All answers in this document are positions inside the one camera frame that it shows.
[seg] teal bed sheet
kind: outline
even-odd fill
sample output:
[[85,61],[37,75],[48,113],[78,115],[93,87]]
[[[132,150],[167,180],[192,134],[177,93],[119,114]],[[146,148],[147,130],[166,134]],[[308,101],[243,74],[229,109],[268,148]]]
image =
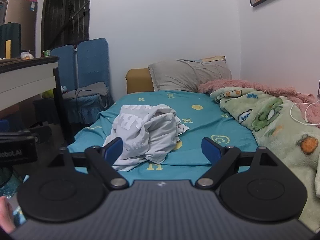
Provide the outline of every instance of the teal bed sheet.
[[100,112],[93,125],[82,129],[75,136],[76,141],[68,146],[69,151],[83,152],[93,145],[102,146],[122,105],[159,104],[173,108],[190,130],[179,136],[181,142],[177,143],[161,164],[145,162],[131,171],[120,171],[129,183],[135,179],[190,179],[195,183],[211,167],[201,151],[203,137],[209,137],[222,146],[236,146],[242,151],[255,151],[257,148],[252,132],[236,122],[230,114],[223,112],[209,95],[166,90],[122,97],[108,110]]

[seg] table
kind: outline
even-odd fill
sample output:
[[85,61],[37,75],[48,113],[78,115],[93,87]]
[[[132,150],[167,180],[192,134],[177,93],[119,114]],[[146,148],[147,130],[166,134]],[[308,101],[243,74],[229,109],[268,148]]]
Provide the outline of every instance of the table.
[[53,89],[54,102],[63,136],[68,144],[74,141],[71,125],[63,105],[58,71],[58,57],[41,57],[1,64],[0,111]]

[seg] white cable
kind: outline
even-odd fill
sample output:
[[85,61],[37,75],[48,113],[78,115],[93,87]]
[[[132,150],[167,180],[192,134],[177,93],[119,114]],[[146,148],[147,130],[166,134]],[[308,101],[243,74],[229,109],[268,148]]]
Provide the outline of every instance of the white cable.
[[297,119],[295,119],[295,118],[292,116],[292,114],[291,114],[291,110],[292,110],[292,108],[293,108],[294,105],[296,105],[296,104],[309,105],[309,106],[306,108],[305,112],[304,112],[304,120],[305,120],[306,122],[308,122],[308,119],[307,119],[307,110],[309,109],[310,106],[318,103],[319,101],[320,101],[320,99],[319,99],[318,101],[316,101],[315,103],[312,103],[312,104],[309,104],[309,103],[294,103],[294,104],[291,106],[291,108],[290,108],[290,116],[291,116],[291,118],[292,118],[293,120],[295,120],[296,122],[302,123],[302,124],[307,125],[307,126],[320,125],[320,123],[306,124],[306,123],[300,122],[300,121],[298,121]]

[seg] gray pillow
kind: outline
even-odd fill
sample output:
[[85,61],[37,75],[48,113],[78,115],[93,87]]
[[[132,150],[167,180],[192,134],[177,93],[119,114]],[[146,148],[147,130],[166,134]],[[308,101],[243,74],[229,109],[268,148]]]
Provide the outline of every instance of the gray pillow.
[[167,60],[151,64],[148,68],[155,91],[197,92],[198,86],[208,81],[232,79],[224,56],[201,60]]

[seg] green dinosaur print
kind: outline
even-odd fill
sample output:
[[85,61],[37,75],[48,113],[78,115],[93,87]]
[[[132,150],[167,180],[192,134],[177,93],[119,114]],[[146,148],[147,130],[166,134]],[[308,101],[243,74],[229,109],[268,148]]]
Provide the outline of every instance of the green dinosaur print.
[[252,130],[257,132],[273,122],[280,114],[280,110],[282,109],[280,105],[282,105],[282,103],[281,98],[274,98],[270,101],[253,120]]

